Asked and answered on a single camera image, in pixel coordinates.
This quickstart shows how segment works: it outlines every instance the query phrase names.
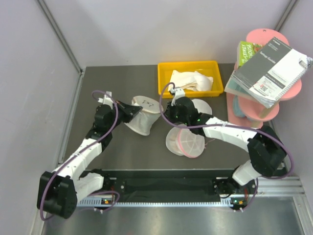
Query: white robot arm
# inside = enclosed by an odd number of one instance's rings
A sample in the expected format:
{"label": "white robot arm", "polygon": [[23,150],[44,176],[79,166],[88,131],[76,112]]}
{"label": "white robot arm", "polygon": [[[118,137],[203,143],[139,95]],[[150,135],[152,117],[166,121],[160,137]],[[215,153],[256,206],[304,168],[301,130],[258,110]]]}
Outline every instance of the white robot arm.
{"label": "white robot arm", "polygon": [[[105,138],[103,136],[112,128],[116,111],[112,108],[111,99],[106,95],[98,102],[101,105],[96,108],[93,126],[78,149],[53,172],[46,171],[42,174],[37,199],[38,209],[44,200],[44,211],[69,218],[80,200],[103,189],[105,179],[100,174],[89,173],[80,178],[90,162],[105,150],[112,139],[112,133],[107,134]],[[140,106],[127,105],[120,101],[116,103],[118,117],[115,127],[121,122],[130,122],[142,109]]]}
{"label": "white robot arm", "polygon": [[[240,129],[239,126],[219,120],[212,115],[198,113],[193,102],[185,97],[182,88],[172,88],[170,92],[174,98],[168,103],[164,113],[170,122],[180,122],[187,126],[216,125],[190,130],[194,134],[231,143],[249,153],[250,160],[240,165],[232,175],[235,183],[244,186],[260,176],[271,177],[286,157],[286,152],[278,144],[253,129]],[[260,130],[279,140],[269,126],[263,126]]]}

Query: pink stand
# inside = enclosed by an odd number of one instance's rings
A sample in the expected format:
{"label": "pink stand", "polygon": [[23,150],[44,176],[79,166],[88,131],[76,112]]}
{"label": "pink stand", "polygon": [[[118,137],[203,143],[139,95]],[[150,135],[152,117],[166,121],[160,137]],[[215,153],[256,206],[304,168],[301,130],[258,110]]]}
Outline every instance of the pink stand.
{"label": "pink stand", "polygon": [[[259,29],[255,29],[249,32],[246,37],[246,41],[265,45],[273,37],[276,37],[279,40],[285,42],[286,44],[289,44],[288,40],[286,39],[284,35],[282,35],[279,32],[276,32],[275,30],[267,29],[267,28],[259,28]],[[282,96],[280,100],[292,99],[301,91],[301,87],[302,87],[302,82],[301,80],[299,80],[292,86],[292,88],[286,94]],[[226,94],[228,121],[236,125],[251,127],[252,122],[249,121],[247,118],[236,117],[234,115],[233,109],[232,109],[233,97],[234,95],[232,94]],[[262,126],[263,121],[272,120],[279,112],[279,104],[277,104],[265,118],[260,118],[259,117],[260,113],[265,109],[265,107],[262,104],[245,99],[243,97],[238,97],[238,98],[239,98],[238,99],[239,107],[241,111],[250,119],[259,121],[260,123],[258,124],[258,126]]]}
{"label": "pink stand", "polygon": [[[235,95],[231,93],[226,93],[226,101],[227,101],[227,115],[228,115],[228,121],[230,123],[239,125],[239,126],[246,126],[251,127],[252,122],[247,119],[246,117],[237,117],[233,113],[233,99]],[[261,128],[263,126],[263,122],[259,122],[259,126],[257,128]]]}

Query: green book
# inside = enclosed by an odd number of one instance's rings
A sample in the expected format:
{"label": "green book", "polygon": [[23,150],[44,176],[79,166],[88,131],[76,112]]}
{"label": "green book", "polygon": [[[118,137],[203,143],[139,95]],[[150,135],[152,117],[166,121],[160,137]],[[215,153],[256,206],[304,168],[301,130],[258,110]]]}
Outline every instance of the green book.
{"label": "green book", "polygon": [[245,64],[251,57],[257,53],[262,48],[261,45],[256,43],[248,43],[244,41],[240,41],[238,45],[238,51],[237,51],[237,61],[238,61],[238,67],[241,67]]}

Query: yellow plastic tray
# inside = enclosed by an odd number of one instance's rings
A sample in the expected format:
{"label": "yellow plastic tray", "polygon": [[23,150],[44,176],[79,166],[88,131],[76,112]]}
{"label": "yellow plastic tray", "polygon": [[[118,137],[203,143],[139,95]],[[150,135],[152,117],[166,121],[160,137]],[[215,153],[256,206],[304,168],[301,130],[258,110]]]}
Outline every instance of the yellow plastic tray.
{"label": "yellow plastic tray", "polygon": [[[213,77],[214,80],[211,91],[194,92],[185,89],[187,97],[219,96],[224,91],[219,66],[216,61],[164,62],[157,65],[158,94],[161,94],[164,86],[170,82],[173,70],[177,70],[178,72],[198,71],[205,76]],[[163,98],[172,97],[173,96],[166,89]]]}

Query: setup guide booklet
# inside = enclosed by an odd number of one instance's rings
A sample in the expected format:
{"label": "setup guide booklet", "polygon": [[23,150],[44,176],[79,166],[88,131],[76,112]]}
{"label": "setup guide booklet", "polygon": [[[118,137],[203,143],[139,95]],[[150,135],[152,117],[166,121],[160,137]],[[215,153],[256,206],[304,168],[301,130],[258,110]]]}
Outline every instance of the setup guide booklet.
{"label": "setup guide booklet", "polygon": [[270,108],[312,65],[307,57],[287,44],[271,39],[230,79],[257,101]]}

